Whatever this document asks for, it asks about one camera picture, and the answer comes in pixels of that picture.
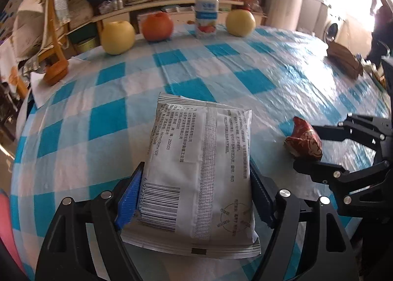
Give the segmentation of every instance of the table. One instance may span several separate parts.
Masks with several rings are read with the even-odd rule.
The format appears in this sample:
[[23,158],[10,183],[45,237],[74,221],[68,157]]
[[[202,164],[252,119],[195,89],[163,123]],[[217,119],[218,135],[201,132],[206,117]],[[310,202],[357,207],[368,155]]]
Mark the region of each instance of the table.
[[[258,27],[240,38],[219,27],[216,39],[198,40],[193,29],[176,27],[172,39],[160,43],[138,40],[118,56],[101,47],[81,54],[88,67],[33,108],[19,140],[10,198],[15,243],[30,278],[61,200],[92,199],[145,160],[160,92],[251,108],[251,157],[262,174],[298,197],[326,195],[335,203],[326,185],[292,169],[283,141],[295,115],[320,125],[336,124],[348,112],[387,117],[383,94],[371,78],[350,80],[324,57],[326,44],[302,33]],[[323,153],[323,160],[351,171],[368,167],[373,157],[349,141],[324,142]],[[352,234],[359,221],[342,222]],[[256,231],[263,253],[271,231],[257,215]],[[91,241],[97,250],[94,236]],[[127,249],[145,280],[250,280],[261,261]],[[296,245],[287,276],[294,274],[299,254]]]

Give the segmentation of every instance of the blue gripper pad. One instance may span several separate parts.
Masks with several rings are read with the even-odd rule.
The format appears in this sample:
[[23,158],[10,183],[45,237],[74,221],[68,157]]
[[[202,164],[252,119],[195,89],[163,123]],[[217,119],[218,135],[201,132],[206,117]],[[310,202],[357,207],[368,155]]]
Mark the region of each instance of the blue gripper pad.
[[135,213],[138,203],[139,187],[141,185],[143,169],[140,169],[128,185],[124,195],[121,197],[117,205],[117,217],[115,225],[118,229],[122,229],[131,221]]

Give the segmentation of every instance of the shelf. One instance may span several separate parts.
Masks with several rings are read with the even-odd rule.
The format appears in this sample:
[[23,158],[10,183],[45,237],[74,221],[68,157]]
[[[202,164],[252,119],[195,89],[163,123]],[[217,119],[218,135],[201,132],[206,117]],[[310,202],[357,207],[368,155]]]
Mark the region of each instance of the shelf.
[[[244,2],[240,1],[232,1],[232,0],[219,0],[220,4],[231,4],[231,5],[243,5]],[[154,1],[154,2],[147,2],[147,3],[142,3],[142,4],[136,4],[132,6],[127,6],[121,10],[117,10],[114,12],[110,12],[107,14],[103,15],[98,15],[92,18],[92,22],[98,22],[103,19],[107,19],[109,17],[127,13],[127,12],[133,12],[133,11],[138,11],[138,10],[143,10],[146,8],[154,8],[158,6],[165,6],[165,5],[178,5],[178,4],[195,4],[195,0],[161,0],[161,1]]]

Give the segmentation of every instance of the washing machine door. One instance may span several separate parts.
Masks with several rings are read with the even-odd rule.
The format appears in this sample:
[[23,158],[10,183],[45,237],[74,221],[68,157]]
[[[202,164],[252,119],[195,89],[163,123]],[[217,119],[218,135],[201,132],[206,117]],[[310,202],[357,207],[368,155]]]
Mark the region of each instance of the washing machine door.
[[325,43],[331,42],[336,39],[337,34],[338,34],[338,23],[329,22],[323,34],[323,41]]

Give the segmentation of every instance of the person in dark clothing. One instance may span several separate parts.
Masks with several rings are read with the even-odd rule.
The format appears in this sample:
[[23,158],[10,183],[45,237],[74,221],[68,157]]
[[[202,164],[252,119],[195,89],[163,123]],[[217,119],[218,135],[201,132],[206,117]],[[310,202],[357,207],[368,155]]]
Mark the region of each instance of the person in dark clothing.
[[[375,13],[374,32],[371,34],[371,50],[366,61],[371,61],[376,68],[381,65],[381,57],[388,55],[393,49],[393,15],[386,0],[381,0],[382,6]],[[370,14],[374,13],[377,0],[371,3]]]

